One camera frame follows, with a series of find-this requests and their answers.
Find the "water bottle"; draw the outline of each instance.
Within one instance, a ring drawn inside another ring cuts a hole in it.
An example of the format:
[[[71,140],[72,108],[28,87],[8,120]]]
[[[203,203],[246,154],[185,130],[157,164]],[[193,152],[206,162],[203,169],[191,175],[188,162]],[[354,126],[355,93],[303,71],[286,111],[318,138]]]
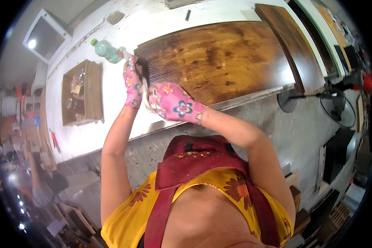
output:
[[[105,40],[98,41],[97,39],[92,39],[91,45],[95,47],[95,53],[101,57],[105,57],[110,63],[118,63],[122,57],[116,54],[117,48],[110,45],[109,42]]]

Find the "red apron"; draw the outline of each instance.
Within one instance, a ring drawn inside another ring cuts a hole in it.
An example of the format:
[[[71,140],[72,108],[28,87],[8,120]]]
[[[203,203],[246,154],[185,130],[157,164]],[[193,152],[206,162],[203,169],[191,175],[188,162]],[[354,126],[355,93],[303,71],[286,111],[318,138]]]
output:
[[[187,159],[187,156],[183,159],[178,158],[177,155],[188,151],[209,151],[209,154],[205,154],[204,157],[197,160]],[[177,188],[206,171],[222,167],[238,169],[243,173],[251,203],[255,206],[258,216],[263,244],[280,246],[280,237],[273,211],[266,197],[250,181],[248,163],[238,157],[223,136],[194,137],[181,135],[172,139],[165,152],[163,162],[157,166],[155,190],[160,191],[160,193],[146,225],[145,248],[161,247],[172,200]]]

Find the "pink floral glove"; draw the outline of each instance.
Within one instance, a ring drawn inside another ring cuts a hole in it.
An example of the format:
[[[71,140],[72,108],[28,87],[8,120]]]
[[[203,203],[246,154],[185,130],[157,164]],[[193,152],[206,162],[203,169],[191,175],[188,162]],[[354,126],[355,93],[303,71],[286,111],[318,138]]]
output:
[[[136,74],[135,59],[132,55],[124,64],[123,77],[127,88],[127,100],[125,106],[139,108],[142,102],[142,94],[139,91],[142,82]]]
[[[149,104],[167,121],[192,122],[201,125],[207,107],[193,99],[177,84],[153,84],[149,90]]]

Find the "concrete floor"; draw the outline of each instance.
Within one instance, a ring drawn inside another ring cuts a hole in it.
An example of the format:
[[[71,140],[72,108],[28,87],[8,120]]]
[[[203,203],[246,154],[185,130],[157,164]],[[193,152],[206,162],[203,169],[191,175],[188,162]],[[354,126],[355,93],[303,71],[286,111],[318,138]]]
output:
[[[355,105],[358,92],[346,91],[345,93],[350,102]],[[298,105],[292,113],[285,113],[279,108],[276,96],[236,107],[225,113],[258,126],[271,139],[281,167],[289,163],[291,172],[300,170],[301,209],[305,208],[308,211],[325,195],[318,196],[315,193],[318,149],[335,134],[339,125],[324,114],[318,98],[298,100]],[[129,142],[125,161],[132,189],[138,188],[147,176],[157,169],[157,164],[162,161],[171,139],[184,133],[192,136],[216,134],[201,126],[186,123]],[[233,147],[241,158],[247,160],[245,150],[234,145]],[[353,155],[330,186],[339,190],[341,196],[353,177]],[[72,173],[67,167],[74,173],[82,173],[93,167],[100,169],[100,152],[67,161],[66,164],[60,164],[58,167],[63,175]],[[73,204],[83,208],[86,215],[98,227],[101,226],[100,186],[99,181],[70,199]]]

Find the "bucket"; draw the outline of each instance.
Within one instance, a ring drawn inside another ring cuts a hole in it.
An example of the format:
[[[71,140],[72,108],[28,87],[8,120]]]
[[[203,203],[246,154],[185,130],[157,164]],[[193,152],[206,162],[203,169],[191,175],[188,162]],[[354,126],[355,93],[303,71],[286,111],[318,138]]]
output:
[[[3,116],[14,116],[17,114],[17,97],[4,96],[1,114]]]

